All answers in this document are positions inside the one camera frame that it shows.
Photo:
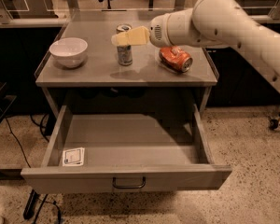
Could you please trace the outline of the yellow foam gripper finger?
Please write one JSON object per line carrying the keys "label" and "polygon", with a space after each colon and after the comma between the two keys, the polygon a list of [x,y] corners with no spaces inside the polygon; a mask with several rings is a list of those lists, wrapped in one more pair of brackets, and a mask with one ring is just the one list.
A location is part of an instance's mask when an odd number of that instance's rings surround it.
{"label": "yellow foam gripper finger", "polygon": [[140,46],[148,43],[150,33],[145,26],[132,28],[131,30],[118,33],[111,37],[111,42],[116,47]]}

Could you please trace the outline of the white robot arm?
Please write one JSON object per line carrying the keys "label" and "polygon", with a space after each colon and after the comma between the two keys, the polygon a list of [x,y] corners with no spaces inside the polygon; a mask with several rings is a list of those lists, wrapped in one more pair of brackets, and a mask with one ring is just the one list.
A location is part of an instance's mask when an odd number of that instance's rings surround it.
{"label": "white robot arm", "polygon": [[237,51],[280,93],[280,34],[251,19],[235,0],[198,0],[193,8],[155,17],[113,35],[115,46],[227,46]]}

